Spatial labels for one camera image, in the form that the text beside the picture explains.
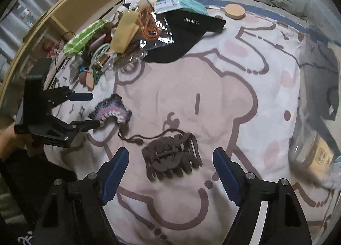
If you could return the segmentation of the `white blue packet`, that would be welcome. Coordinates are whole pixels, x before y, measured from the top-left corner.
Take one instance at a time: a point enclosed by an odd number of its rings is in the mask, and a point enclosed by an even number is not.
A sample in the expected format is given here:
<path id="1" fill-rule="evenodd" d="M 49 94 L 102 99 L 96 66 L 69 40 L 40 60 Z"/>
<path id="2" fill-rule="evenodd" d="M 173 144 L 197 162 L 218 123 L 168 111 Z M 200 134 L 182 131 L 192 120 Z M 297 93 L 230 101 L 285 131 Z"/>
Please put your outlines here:
<path id="1" fill-rule="evenodd" d="M 182 8 L 177 0 L 148 0 L 156 14 L 164 14 Z"/>

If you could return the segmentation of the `clear plastic storage bin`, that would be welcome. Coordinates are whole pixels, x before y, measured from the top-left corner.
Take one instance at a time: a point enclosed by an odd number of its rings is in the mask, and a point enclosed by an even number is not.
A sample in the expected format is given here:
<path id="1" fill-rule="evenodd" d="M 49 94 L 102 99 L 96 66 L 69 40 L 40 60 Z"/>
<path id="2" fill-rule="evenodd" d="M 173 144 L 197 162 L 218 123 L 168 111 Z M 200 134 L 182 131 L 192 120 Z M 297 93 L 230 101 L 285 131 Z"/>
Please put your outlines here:
<path id="1" fill-rule="evenodd" d="M 338 0 L 332 1 L 338 8 Z M 308 28 L 299 53 L 299 111 L 289 160 L 296 173 L 315 185 L 340 189 L 340 19 L 306 21 Z M 323 177 L 309 168 L 318 138 L 334 153 Z"/>

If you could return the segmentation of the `wooden shelf unit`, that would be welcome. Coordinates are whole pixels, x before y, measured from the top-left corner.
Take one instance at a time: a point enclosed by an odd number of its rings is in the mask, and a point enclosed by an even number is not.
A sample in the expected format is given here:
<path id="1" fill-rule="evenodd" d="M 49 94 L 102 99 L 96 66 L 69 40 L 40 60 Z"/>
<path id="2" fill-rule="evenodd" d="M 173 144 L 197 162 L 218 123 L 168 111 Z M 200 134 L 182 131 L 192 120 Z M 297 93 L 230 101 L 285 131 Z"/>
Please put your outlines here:
<path id="1" fill-rule="evenodd" d="M 95 22 L 122 0 L 59 0 L 51 6 L 24 36 L 10 62 L 1 86 L 1 108 L 12 110 L 23 94 L 25 76 L 22 70 L 29 60 L 43 56 L 42 40 L 51 35 L 56 40 L 70 40 L 85 26 Z"/>

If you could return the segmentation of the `black UVLABEL visor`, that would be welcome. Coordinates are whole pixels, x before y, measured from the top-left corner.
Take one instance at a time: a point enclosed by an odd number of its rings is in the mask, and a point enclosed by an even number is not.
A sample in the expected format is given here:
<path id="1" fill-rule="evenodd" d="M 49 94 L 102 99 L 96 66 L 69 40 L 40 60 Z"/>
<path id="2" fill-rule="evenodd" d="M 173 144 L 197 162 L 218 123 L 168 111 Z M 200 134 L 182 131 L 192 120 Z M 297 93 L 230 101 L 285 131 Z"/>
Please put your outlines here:
<path id="1" fill-rule="evenodd" d="M 165 14 L 173 34 L 173 43 L 152 49 L 143 58 L 146 63 L 171 63 L 182 58 L 207 32 L 220 34 L 226 21 L 209 15 L 174 10 Z"/>

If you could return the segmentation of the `teal packet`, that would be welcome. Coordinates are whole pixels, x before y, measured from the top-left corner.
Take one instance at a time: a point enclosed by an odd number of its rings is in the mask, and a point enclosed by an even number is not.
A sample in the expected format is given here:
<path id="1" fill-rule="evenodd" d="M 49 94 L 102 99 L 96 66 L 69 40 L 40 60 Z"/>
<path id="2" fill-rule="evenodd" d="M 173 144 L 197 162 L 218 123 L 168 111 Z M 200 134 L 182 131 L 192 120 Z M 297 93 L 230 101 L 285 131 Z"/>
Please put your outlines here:
<path id="1" fill-rule="evenodd" d="M 178 9 L 187 11 L 190 13 L 196 13 L 201 15 L 208 15 L 206 7 L 197 2 L 196 0 L 174 0 L 177 3 Z"/>

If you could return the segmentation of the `purple crochet pouch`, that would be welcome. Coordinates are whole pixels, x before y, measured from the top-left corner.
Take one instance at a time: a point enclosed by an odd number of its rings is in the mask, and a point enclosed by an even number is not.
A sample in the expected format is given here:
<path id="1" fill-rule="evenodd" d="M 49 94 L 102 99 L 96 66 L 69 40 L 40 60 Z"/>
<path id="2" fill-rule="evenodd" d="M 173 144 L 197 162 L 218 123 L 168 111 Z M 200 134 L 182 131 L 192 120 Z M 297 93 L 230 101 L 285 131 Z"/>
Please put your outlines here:
<path id="1" fill-rule="evenodd" d="M 112 94 L 100 101 L 88 117 L 91 120 L 99 121 L 101 127 L 106 124 L 107 120 L 112 120 L 117 125 L 124 125 L 130 121 L 132 111 L 123 104 L 120 95 Z"/>

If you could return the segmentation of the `brown hair claw clip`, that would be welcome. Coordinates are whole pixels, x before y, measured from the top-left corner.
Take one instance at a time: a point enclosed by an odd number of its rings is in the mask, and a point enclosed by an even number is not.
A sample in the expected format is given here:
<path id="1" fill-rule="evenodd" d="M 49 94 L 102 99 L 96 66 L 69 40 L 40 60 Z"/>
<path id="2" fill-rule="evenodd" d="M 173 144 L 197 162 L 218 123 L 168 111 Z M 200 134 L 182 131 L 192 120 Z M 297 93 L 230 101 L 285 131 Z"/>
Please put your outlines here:
<path id="1" fill-rule="evenodd" d="M 203 165 L 195 135 L 182 131 L 153 140 L 142 149 L 142 156 L 151 182 L 189 175 Z"/>

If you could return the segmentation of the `green patterned pouch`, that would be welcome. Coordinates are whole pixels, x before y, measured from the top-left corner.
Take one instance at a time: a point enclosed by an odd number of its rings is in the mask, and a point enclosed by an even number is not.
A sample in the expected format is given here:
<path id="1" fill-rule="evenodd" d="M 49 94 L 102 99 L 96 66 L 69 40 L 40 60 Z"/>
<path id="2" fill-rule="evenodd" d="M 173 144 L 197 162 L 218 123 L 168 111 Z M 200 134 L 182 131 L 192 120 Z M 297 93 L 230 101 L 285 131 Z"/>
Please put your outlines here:
<path id="1" fill-rule="evenodd" d="M 63 53 L 65 56 L 73 56 L 78 54 L 87 44 L 89 40 L 94 36 L 94 34 L 101 30 L 106 24 L 108 20 L 99 19 L 87 26 L 80 33 L 76 34 L 73 38 L 71 38 L 63 47 Z"/>

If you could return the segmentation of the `small yellow box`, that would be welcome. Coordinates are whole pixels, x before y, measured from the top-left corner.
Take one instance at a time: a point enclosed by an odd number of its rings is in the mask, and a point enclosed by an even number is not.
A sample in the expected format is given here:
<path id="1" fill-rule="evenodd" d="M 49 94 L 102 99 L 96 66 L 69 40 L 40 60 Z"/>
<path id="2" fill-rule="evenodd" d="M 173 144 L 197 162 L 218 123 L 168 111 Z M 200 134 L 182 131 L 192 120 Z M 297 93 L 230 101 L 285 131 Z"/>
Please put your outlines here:
<path id="1" fill-rule="evenodd" d="M 334 153 L 324 139 L 318 138 L 312 148 L 313 159 L 309 168 L 317 177 L 323 177 L 329 170 Z"/>

